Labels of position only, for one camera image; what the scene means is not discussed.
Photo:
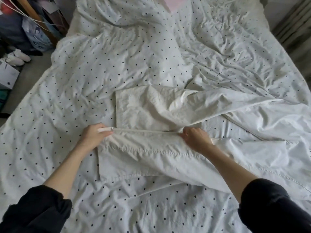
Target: left hand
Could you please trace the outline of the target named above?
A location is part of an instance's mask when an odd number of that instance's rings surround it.
[[[96,148],[101,141],[111,135],[113,131],[98,132],[97,129],[106,127],[102,123],[88,125],[82,132],[81,138],[76,144],[76,149],[81,149],[84,152],[90,152]]]

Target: black sleeve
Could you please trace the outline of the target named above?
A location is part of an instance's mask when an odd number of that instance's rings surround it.
[[[282,186],[266,179],[247,185],[238,213],[253,233],[311,232],[311,216],[290,199]]]
[[[44,185],[30,188],[5,212],[1,233],[59,233],[70,216],[71,200]]]

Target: bed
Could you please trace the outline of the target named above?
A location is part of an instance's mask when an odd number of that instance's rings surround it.
[[[49,177],[84,127],[116,126],[117,90],[201,81],[294,105],[311,102],[259,0],[187,0],[176,13],[157,0],[78,0],[51,60],[0,129],[0,216]],[[213,138],[261,140],[223,115],[196,126]],[[309,165],[309,153],[303,155]],[[97,151],[83,160],[71,200],[63,232],[248,232],[233,195],[213,188],[169,176],[103,184]],[[311,212],[309,198],[294,200]]]

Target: white sneaker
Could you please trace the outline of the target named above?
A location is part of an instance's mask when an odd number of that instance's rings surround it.
[[[21,52],[20,49],[16,49],[15,51],[13,51],[13,55],[16,56],[17,58],[20,58],[21,60],[25,62],[31,61],[31,58],[25,53]]]
[[[15,55],[13,55],[12,52],[6,56],[5,62],[8,63],[10,66],[22,66],[23,64],[25,64],[22,59],[17,58]]]

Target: pink pillow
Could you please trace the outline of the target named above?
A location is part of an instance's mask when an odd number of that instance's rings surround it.
[[[170,12],[175,12],[186,0],[160,0],[164,8]]]

